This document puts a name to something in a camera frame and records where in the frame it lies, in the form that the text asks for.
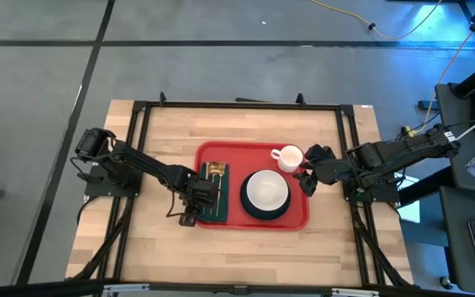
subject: green napkin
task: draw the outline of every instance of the green napkin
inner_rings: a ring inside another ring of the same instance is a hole
[[[225,166],[222,177],[217,173],[206,175],[206,166],[208,163],[201,165],[200,177],[212,181],[219,186],[219,209],[217,197],[212,204],[212,207],[204,207],[199,214],[200,219],[210,222],[226,222],[228,218],[228,177],[230,176],[229,165]]]

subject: black bowl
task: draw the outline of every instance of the black bowl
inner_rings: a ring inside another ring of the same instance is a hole
[[[285,200],[283,205],[281,205],[279,208],[275,210],[261,210],[252,204],[252,202],[250,201],[247,195],[247,183],[254,174],[255,172],[249,175],[247,178],[245,178],[245,181],[243,182],[243,184],[241,184],[240,198],[241,198],[241,204],[243,205],[243,208],[249,215],[251,215],[252,217],[256,219],[262,219],[262,220],[278,219],[289,208],[289,204],[290,204],[289,186],[287,186],[287,199]]]

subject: black desk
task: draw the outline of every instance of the black desk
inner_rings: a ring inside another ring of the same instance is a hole
[[[470,100],[459,99],[450,91],[448,85],[435,86],[435,94],[439,104],[443,125],[452,125],[470,120]],[[469,124],[451,127],[450,130],[457,137],[470,127]],[[465,168],[475,156],[475,131],[467,134],[460,140],[461,149],[454,158],[450,159],[450,166],[433,175],[420,180],[399,191],[401,205],[408,205],[415,200],[438,191],[439,186],[450,186],[475,191],[475,177]]]
[[[450,280],[461,290],[475,293],[475,251],[467,225],[475,219],[475,193],[442,186],[440,198],[449,237]]]

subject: wooden table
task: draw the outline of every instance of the wooden table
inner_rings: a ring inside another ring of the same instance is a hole
[[[132,105],[132,101],[111,102],[105,127],[119,139],[126,136]],[[379,141],[373,107],[354,108],[360,142]],[[349,133],[347,119],[344,122]],[[195,151],[209,140],[292,143],[304,151],[320,144],[341,156],[332,111],[179,107],[152,108],[144,152],[165,163],[193,167]],[[318,186],[310,198],[309,223],[295,232],[181,227],[177,217],[165,218],[171,201],[171,193],[157,179],[144,175],[134,202],[123,281],[361,285],[349,206],[340,183]],[[110,197],[101,197],[83,211],[67,276],[80,272],[102,244],[111,202]],[[397,214],[385,204],[376,203],[373,210],[380,247],[402,277],[412,282]],[[365,251],[374,282],[371,253],[367,247]],[[109,263],[115,254],[113,247]],[[106,275],[112,275],[111,264]]]

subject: yellow cable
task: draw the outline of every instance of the yellow cable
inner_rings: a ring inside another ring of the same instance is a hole
[[[443,73],[441,74],[441,77],[439,78],[439,81],[437,82],[437,84],[441,84],[443,82],[443,78],[444,76],[446,75],[446,73],[449,71],[450,69],[450,65],[452,65],[452,63],[456,60],[456,58],[458,58],[458,54],[461,52],[461,50],[463,49],[463,47],[465,46],[465,43],[467,43],[468,39],[472,36],[474,32],[470,31],[470,33],[468,33],[468,36],[467,38],[463,41],[463,43],[459,46],[458,48],[458,51],[455,52],[455,55],[454,57],[452,57],[452,59],[450,60],[449,64],[446,65],[446,68],[444,69]],[[430,111],[432,109],[432,103],[434,103],[434,99],[435,99],[435,92],[432,93],[432,97],[430,99],[430,104],[428,105],[428,111],[426,111],[426,117],[425,117],[425,121],[424,121],[424,124],[422,125],[421,128],[419,128],[418,130],[413,130],[411,131],[413,134],[417,134],[419,132],[422,132],[422,130],[425,129],[426,127],[426,122],[428,121],[428,117],[430,117]]]
[[[340,8],[332,7],[332,6],[329,6],[329,5],[324,4],[324,3],[322,3],[322,2],[318,2],[318,1],[316,1],[316,0],[311,0],[311,2],[316,3],[316,4],[320,5],[320,6],[325,7],[325,8],[331,9],[331,10],[333,10],[333,11],[335,11],[335,12],[341,12],[341,13],[344,13],[344,14],[346,14],[346,15],[348,15],[348,16],[356,17],[356,18],[358,18],[359,20],[365,22],[366,24],[371,25],[371,23],[370,23],[368,20],[364,19],[362,16],[359,16],[359,15],[356,14],[356,13],[347,12],[347,11],[345,11],[345,10],[341,10]],[[430,12],[427,16],[425,16],[425,18],[424,18],[417,26],[415,26],[415,28],[411,29],[408,33],[406,33],[406,34],[404,34],[404,35],[401,35],[401,36],[399,36],[399,37],[389,37],[389,36],[386,36],[386,35],[382,34],[382,33],[379,31],[379,29],[377,29],[376,26],[374,26],[374,28],[373,28],[372,30],[375,31],[375,33],[379,34],[380,36],[382,36],[382,37],[383,37],[384,39],[386,39],[386,40],[400,40],[400,39],[402,39],[402,38],[404,38],[404,37],[410,35],[411,33],[413,33],[413,31],[417,30],[417,28],[419,28],[419,27],[428,19],[428,17],[431,16],[431,14],[432,14],[432,13],[435,11],[435,9],[441,4],[441,2],[443,2],[443,0],[439,0],[439,1],[437,2],[437,4],[435,4],[435,6],[434,6],[434,8],[431,10],[431,12]]]

